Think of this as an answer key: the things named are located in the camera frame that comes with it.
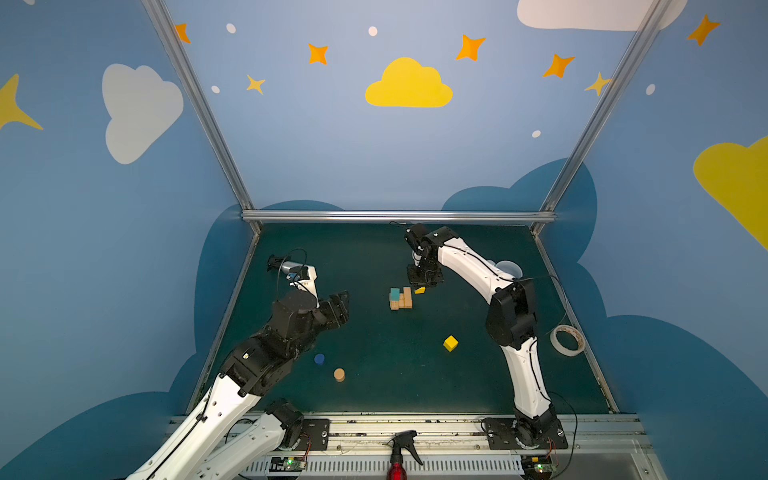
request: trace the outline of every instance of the robotic arm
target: robotic arm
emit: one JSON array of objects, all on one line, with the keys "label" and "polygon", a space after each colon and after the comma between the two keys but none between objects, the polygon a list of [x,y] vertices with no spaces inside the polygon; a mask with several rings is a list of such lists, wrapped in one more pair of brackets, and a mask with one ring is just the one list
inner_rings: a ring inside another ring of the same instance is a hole
[{"label": "robotic arm", "polygon": [[541,377],[536,338],[536,301],[531,280],[518,280],[479,256],[455,232],[429,232],[418,223],[406,230],[413,250],[408,280],[415,288],[443,281],[441,265],[458,273],[488,303],[485,329],[502,348],[515,389],[518,443],[535,448],[556,438],[562,425]]},{"label": "robotic arm", "polygon": [[[287,270],[300,266],[277,261],[288,265]],[[311,348],[320,332],[337,329],[349,320],[348,292],[321,300],[315,291],[313,266],[303,266],[291,275],[289,280],[296,289],[272,304],[269,322],[235,347],[203,400],[127,480],[186,480],[192,475],[198,480],[228,480],[242,470],[240,465],[259,454],[298,442],[303,416],[289,403],[275,402],[235,442],[207,458],[230,427],[288,375],[293,362]]]}]

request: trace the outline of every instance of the spray bottle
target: spray bottle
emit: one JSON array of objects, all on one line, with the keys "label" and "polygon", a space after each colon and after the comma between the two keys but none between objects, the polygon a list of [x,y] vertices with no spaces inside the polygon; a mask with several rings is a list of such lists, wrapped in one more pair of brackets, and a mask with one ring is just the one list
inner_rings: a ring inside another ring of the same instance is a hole
[{"label": "spray bottle", "polygon": [[406,480],[408,478],[406,470],[402,467],[402,449],[411,452],[413,459],[419,465],[424,465],[424,462],[419,458],[419,454],[416,453],[416,446],[413,444],[415,437],[416,430],[408,430],[407,432],[398,433],[390,440],[392,442],[392,455],[389,457],[389,471],[386,473],[387,480]]}]

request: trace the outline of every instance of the dark green mat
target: dark green mat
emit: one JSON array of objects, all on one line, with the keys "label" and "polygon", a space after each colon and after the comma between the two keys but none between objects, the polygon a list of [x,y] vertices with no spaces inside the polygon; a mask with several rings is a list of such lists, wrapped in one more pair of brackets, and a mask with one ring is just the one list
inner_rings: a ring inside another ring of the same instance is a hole
[{"label": "dark green mat", "polygon": [[[452,229],[485,258],[512,260],[525,276],[545,276],[535,284],[539,332],[560,321],[563,307],[528,228]],[[389,309],[390,287],[408,285],[411,250],[402,235],[402,229],[382,224],[267,224],[213,371],[270,317],[276,273],[266,272],[267,258],[302,247],[309,253],[309,264],[317,268],[321,297],[349,290],[350,321],[322,333],[316,348],[295,363],[260,406],[284,397],[305,412],[512,413],[507,364],[485,331],[488,305],[461,277],[444,267],[445,282],[414,295],[412,310]],[[288,288],[281,280],[281,295]],[[442,346],[449,335],[458,340],[450,353]],[[326,356],[323,366],[313,361],[317,353]],[[541,338],[539,357],[548,389],[563,395],[578,413],[608,413],[584,355],[565,357],[555,352],[549,338]],[[339,367],[346,372],[341,383],[333,378]],[[553,401],[559,412],[570,413],[560,399]]]}]

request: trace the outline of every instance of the roll of tape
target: roll of tape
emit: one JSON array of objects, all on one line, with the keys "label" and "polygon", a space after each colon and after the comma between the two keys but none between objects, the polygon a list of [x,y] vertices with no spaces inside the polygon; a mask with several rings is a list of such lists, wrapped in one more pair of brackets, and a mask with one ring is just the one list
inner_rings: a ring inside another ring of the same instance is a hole
[{"label": "roll of tape", "polygon": [[[566,332],[570,334],[572,337],[576,339],[576,343],[578,345],[578,348],[576,350],[567,349],[558,340],[558,332]],[[576,356],[581,352],[584,352],[584,348],[587,346],[587,339],[584,338],[583,335],[581,335],[581,332],[576,330],[574,327],[570,325],[558,325],[552,330],[552,333],[549,336],[549,339],[552,341],[552,346],[555,350],[559,351],[563,355],[566,356]]]}]

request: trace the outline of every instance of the white cloud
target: white cloud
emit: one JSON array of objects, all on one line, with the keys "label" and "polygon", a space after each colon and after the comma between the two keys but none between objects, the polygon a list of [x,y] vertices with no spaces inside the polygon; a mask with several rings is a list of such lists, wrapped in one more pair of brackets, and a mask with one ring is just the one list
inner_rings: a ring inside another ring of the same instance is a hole
[{"label": "white cloud", "polygon": [[[533,28],[635,31],[653,0],[520,0],[518,18]],[[687,0],[672,0],[661,27],[674,22]]]},{"label": "white cloud", "polygon": [[146,65],[136,70],[113,64],[101,81],[107,125],[107,148],[121,164],[135,162],[181,116],[184,97],[173,82],[163,81]]}]

